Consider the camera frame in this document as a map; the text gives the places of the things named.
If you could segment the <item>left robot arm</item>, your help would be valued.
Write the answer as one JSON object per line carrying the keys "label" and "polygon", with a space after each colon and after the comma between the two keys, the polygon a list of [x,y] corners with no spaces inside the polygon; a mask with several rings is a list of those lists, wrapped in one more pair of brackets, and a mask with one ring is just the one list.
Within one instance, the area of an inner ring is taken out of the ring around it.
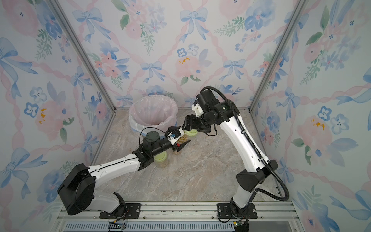
{"label": "left robot arm", "polygon": [[139,147],[127,156],[90,167],[80,163],[71,170],[58,188],[58,195],[70,216],[83,211],[106,212],[114,218],[121,218],[128,208],[123,197],[114,192],[99,192],[97,187],[122,175],[140,171],[151,165],[155,156],[172,149],[181,151],[186,143],[178,143],[184,135],[181,127],[169,127],[160,138],[156,131],[147,133]]}

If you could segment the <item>light green jar lid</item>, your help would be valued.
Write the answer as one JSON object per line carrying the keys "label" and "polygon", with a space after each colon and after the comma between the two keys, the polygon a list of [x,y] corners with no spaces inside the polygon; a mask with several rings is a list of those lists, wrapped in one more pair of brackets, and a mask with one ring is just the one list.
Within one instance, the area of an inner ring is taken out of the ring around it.
{"label": "light green jar lid", "polygon": [[189,137],[194,137],[198,134],[198,131],[196,129],[191,129],[191,130],[185,130],[184,133]]}

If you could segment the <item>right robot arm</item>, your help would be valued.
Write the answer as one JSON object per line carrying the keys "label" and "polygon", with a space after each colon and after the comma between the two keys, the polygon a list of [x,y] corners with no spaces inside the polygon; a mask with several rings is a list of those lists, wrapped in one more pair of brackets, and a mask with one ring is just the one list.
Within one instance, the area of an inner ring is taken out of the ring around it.
{"label": "right robot arm", "polygon": [[234,217],[241,218],[246,215],[259,192],[278,201],[286,200],[260,188],[267,177],[277,176],[275,170],[278,164],[268,159],[259,149],[231,100],[219,102],[217,99],[204,101],[199,98],[193,103],[192,110],[194,114],[185,117],[182,128],[186,131],[208,133],[212,126],[220,126],[232,141],[244,164],[244,170],[236,176],[239,186],[231,198],[231,213]]}

